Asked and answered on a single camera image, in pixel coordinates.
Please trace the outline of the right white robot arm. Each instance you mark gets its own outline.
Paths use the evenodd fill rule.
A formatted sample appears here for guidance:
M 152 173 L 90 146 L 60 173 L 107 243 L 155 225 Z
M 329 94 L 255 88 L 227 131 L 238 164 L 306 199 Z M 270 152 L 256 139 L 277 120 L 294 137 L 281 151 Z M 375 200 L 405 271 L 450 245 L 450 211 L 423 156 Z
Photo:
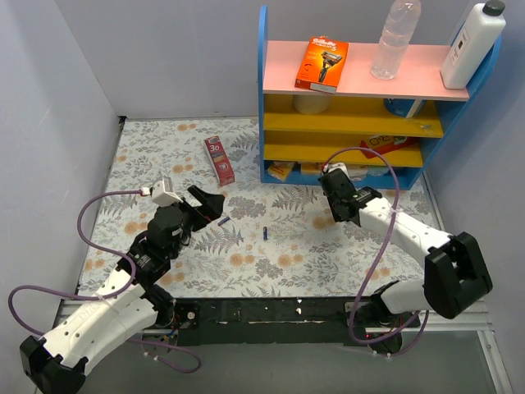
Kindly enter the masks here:
M 467 232 L 453 236 L 396 212 L 382 194 L 370 187 L 355 189 L 340 168 L 320 179 L 336 222 L 385 236 L 424 270 L 421 280 L 393 281 L 376 290 L 358 308 L 360 318 L 390 326 L 405 312 L 432 310 L 453 319 L 490 293 L 493 283 L 477 240 Z

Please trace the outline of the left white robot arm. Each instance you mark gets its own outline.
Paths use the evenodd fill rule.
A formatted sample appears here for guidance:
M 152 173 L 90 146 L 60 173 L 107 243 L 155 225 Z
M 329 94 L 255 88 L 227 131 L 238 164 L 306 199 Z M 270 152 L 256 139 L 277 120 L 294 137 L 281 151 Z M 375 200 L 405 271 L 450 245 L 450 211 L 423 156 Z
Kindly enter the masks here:
M 116 268 L 92 296 L 52 330 L 20 345 L 25 375 L 42 393 L 77 393 L 92 369 L 145 328 L 166 328 L 175 299 L 158 284 L 192 234 L 223 214 L 225 198 L 197 186 L 189 193 L 199 205 L 177 196 L 164 181 L 139 192 L 157 205 L 145 231 L 121 255 Z

